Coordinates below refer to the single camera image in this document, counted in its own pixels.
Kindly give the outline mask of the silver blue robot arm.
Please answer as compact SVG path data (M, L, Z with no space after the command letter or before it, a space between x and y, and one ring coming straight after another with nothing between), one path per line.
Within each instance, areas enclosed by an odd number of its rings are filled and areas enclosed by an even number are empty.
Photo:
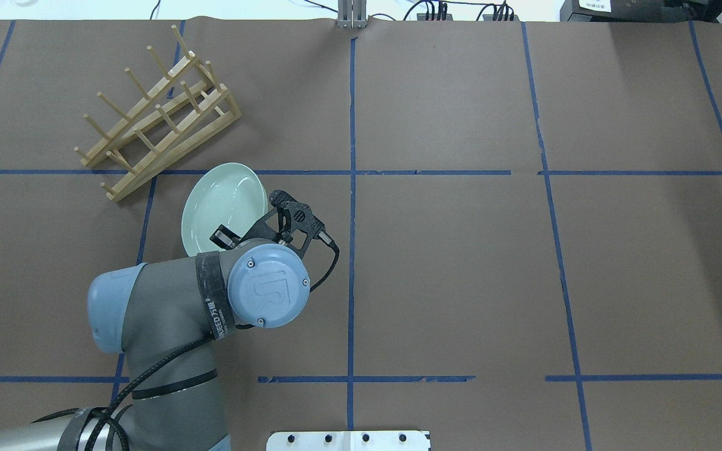
M303 249L280 234L98 276L88 291L92 336L122 352L130 381L106 407L69 409L0 432L0 450L229 450L213 343L295 319L313 289Z

